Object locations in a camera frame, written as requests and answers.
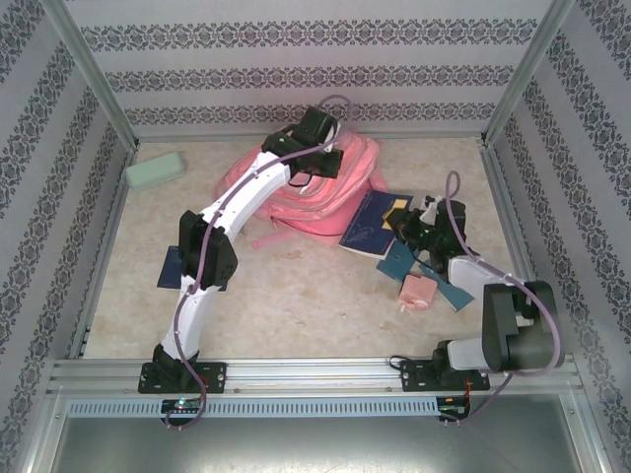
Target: blue book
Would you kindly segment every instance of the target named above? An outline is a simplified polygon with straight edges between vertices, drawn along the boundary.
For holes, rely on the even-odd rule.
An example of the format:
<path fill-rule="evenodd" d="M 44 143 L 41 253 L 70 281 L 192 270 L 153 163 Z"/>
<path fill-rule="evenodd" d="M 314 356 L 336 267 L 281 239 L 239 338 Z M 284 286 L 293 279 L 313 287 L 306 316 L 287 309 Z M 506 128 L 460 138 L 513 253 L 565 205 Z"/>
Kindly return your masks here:
<path fill-rule="evenodd" d="M 356 253 L 386 259 L 394 232 L 386 222 L 393 209 L 407 209 L 412 196 L 378 190 L 366 192 L 339 245 Z"/>
<path fill-rule="evenodd" d="M 165 258 L 165 264 L 160 272 L 160 278 L 158 278 L 158 287 L 165 289 L 178 289 L 181 286 L 181 270 L 179 266 L 181 260 L 179 259 L 179 253 L 177 252 L 177 246 L 169 246 L 167 250 L 167 257 Z M 226 291 L 227 287 L 224 285 L 219 291 Z"/>
<path fill-rule="evenodd" d="M 394 281 L 405 280 L 412 266 L 414 266 L 414 255 L 404 243 L 395 240 L 386 259 L 377 263 L 377 269 Z"/>
<path fill-rule="evenodd" d="M 431 261 L 428 259 L 425 261 L 425 264 L 431 264 Z M 438 283 L 438 290 L 441 292 L 447 302 L 450 303 L 454 312 L 458 312 L 463 307 L 468 305 L 471 301 L 473 301 L 473 296 L 465 291 L 464 289 L 457 288 L 453 284 L 446 283 L 443 279 L 432 271 L 430 268 L 419 265 L 421 267 L 421 271 L 423 274 L 430 279 L 433 279 Z"/>

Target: wall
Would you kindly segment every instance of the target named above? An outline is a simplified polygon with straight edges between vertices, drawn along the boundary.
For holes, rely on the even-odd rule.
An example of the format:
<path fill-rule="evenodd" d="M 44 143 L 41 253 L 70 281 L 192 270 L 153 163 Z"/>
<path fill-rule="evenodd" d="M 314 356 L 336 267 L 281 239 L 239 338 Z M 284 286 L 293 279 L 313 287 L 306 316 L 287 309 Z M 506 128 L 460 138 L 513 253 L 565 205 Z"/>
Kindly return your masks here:
<path fill-rule="evenodd" d="M 67 5 L 138 136 L 169 139 L 266 132 L 333 93 L 362 131 L 481 132 L 549 3 Z"/>
<path fill-rule="evenodd" d="M 630 32 L 629 0 L 578 1 L 496 144 L 614 471 L 631 470 Z"/>
<path fill-rule="evenodd" d="M 36 0 L 0 0 L 0 472 L 65 358 L 126 151 Z"/>

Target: marble floor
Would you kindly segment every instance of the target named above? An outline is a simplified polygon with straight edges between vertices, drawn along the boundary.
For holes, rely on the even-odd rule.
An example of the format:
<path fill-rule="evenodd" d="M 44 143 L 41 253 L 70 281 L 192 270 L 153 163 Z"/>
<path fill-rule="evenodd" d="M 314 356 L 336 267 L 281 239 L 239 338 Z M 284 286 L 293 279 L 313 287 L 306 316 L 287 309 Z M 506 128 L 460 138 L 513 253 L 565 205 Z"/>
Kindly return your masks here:
<path fill-rule="evenodd" d="M 212 203 L 218 179 L 256 145 L 141 145 L 138 162 L 179 151 L 187 172 L 129 191 L 86 358 L 151 358 L 177 301 L 177 291 L 156 284 L 168 246 L 177 244 L 179 217 Z M 467 205 L 467 241 L 491 263 L 512 269 L 474 139 L 385 141 L 379 166 L 389 190 L 412 193 L 415 202 L 444 193 L 447 173 L 457 169 L 458 199 Z M 437 295 L 428 310 L 400 312 L 400 285 L 377 271 L 377 260 L 303 236 L 252 248 L 252 241 L 271 232 L 270 224 L 250 219 L 235 241 L 239 269 L 208 314 L 201 358 L 427 356 L 440 340 L 480 331 L 478 302 L 454 312 Z"/>

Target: pink backpack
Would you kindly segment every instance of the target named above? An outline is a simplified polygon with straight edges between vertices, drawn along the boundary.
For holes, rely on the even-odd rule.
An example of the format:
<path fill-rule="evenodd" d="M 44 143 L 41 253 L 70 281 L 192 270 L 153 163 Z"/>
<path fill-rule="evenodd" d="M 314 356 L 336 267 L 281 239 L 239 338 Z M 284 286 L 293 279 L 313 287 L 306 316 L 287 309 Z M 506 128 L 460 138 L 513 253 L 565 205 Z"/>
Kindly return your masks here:
<path fill-rule="evenodd" d="M 336 179 L 314 176 L 304 188 L 285 185 L 274 192 L 254 213 L 272 222 L 285 232 L 266 236 L 252 245 L 261 247 L 299 232 L 328 244 L 338 244 L 362 198 L 369 189 L 386 190 L 386 182 L 377 170 L 380 146 L 374 140 L 353 132 L 344 132 L 335 148 L 344 150 L 342 165 Z M 251 166 L 260 147 L 241 158 L 215 186 L 218 198 Z"/>

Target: green sponge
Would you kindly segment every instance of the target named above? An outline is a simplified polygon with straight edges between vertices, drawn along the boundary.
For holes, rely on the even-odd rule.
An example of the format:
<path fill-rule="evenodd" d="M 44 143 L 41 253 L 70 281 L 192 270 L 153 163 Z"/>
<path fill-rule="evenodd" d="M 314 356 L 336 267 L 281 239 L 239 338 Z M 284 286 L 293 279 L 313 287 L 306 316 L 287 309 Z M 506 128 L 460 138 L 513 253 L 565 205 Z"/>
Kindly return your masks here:
<path fill-rule="evenodd" d="M 185 172 L 184 161 L 179 153 L 168 153 L 153 160 L 130 166 L 125 175 L 129 187 L 144 189 L 180 177 Z"/>

